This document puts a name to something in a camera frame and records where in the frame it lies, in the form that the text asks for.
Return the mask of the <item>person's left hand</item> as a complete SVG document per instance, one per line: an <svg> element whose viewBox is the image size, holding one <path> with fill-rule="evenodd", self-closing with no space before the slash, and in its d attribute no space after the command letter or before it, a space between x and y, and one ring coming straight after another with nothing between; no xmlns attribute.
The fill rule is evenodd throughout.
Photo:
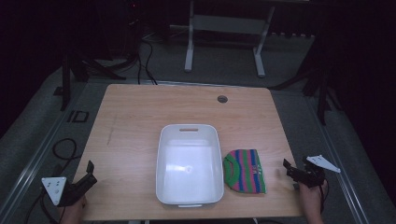
<svg viewBox="0 0 396 224"><path fill-rule="evenodd" d="M86 197L83 196L73 205L59 207L59 224L82 224L86 204Z"/></svg>

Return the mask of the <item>person's right hand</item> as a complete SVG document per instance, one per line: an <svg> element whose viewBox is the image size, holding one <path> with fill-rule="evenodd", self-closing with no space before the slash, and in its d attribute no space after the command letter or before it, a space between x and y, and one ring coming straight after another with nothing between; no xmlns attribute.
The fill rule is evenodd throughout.
<svg viewBox="0 0 396 224"><path fill-rule="evenodd" d="M306 216L320 215L324 201L328 195L328 181L325 180L321 186L309 188L299 182L300 204Z"/></svg>

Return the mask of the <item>striped knit sweater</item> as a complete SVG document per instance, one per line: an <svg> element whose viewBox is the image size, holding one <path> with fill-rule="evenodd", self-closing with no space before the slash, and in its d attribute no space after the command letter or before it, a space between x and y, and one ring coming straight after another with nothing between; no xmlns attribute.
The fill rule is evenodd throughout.
<svg viewBox="0 0 396 224"><path fill-rule="evenodd" d="M232 190L248 194L267 192L261 160L256 149L237 149L223 159L224 182Z"/></svg>

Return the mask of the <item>black metal stand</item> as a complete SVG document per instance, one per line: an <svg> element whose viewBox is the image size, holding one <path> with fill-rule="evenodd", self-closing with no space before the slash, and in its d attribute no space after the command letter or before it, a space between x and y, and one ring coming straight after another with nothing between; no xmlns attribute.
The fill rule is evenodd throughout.
<svg viewBox="0 0 396 224"><path fill-rule="evenodd" d="M78 50L66 52L62 59L62 86L58 87L54 92L55 95L60 95L62 97L62 111L66 110L71 101L71 75L74 75L77 81L87 82L90 78L87 71L88 66L105 77L125 80L125 77L116 75L109 68L102 66L97 61L89 58Z"/></svg>
<svg viewBox="0 0 396 224"><path fill-rule="evenodd" d="M329 95L329 80L333 72L334 64L330 61L323 60L308 66L303 63L298 69L297 74L275 86L269 87L269 90L280 91L296 84L303 79L306 80L302 93L304 96L312 97L318 92L317 118L321 125L326 125L325 110L327 107L327 96Z"/></svg>

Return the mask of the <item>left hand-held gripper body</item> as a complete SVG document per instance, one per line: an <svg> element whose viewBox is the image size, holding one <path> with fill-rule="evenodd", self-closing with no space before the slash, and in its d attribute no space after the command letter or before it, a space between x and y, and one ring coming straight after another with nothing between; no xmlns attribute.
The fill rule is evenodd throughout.
<svg viewBox="0 0 396 224"><path fill-rule="evenodd" d="M97 179L88 173L74 184L70 184L65 176L43 177L41 182L52 203L58 207L65 207L82 198Z"/></svg>

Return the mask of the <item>white plastic bin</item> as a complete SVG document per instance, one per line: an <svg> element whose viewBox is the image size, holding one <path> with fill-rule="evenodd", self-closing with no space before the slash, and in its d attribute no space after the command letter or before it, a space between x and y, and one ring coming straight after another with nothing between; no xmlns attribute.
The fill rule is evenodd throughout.
<svg viewBox="0 0 396 224"><path fill-rule="evenodd" d="M217 130L207 124L171 124L160 134L156 196L167 205L199 207L224 194Z"/></svg>

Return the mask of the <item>grey metal floor rail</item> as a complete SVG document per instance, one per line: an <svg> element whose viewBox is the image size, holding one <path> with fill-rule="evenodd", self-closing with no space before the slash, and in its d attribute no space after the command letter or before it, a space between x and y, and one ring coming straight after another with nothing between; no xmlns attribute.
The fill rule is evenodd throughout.
<svg viewBox="0 0 396 224"><path fill-rule="evenodd" d="M0 138L0 224L9 224L85 86L73 84L71 100L62 107L63 99L52 94L55 87L45 84Z"/></svg>
<svg viewBox="0 0 396 224"><path fill-rule="evenodd" d="M341 190L346 198L346 202L351 211L351 214L356 224L370 224L369 219L361 205L360 198L357 191L346 171L344 164L337 152L336 146L331 138L330 131L326 125L323 125L318 116L315 108L315 100L308 97L305 99L307 107L311 115L314 117L316 124L320 130L321 136L325 143L325 151L333 164L341 169L341 172L337 175L337 180L341 186Z"/></svg>

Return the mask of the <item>white metal desk frame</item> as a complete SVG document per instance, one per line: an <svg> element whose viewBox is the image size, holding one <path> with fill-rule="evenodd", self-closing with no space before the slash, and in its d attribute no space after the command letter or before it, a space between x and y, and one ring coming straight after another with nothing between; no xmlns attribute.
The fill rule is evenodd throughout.
<svg viewBox="0 0 396 224"><path fill-rule="evenodd" d="M190 72L193 65L195 31L211 31L233 34L258 35L259 44L252 49L257 76L264 77L265 70L262 60L262 49L268 35L270 24L275 13L275 7L270 7L265 20L240 19L221 16L208 16L194 13L194 0L190 0L189 38L184 71Z"/></svg>

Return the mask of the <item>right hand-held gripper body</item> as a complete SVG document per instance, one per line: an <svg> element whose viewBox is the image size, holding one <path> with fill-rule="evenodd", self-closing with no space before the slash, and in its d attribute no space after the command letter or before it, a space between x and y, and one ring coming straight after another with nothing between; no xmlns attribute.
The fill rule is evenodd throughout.
<svg viewBox="0 0 396 224"><path fill-rule="evenodd" d="M324 170L329 170L338 174L341 173L340 168L336 167L322 155L304 157L303 162L303 170L294 168L293 171L300 174L299 182L304 183L309 188L321 186L323 184L325 180Z"/></svg>

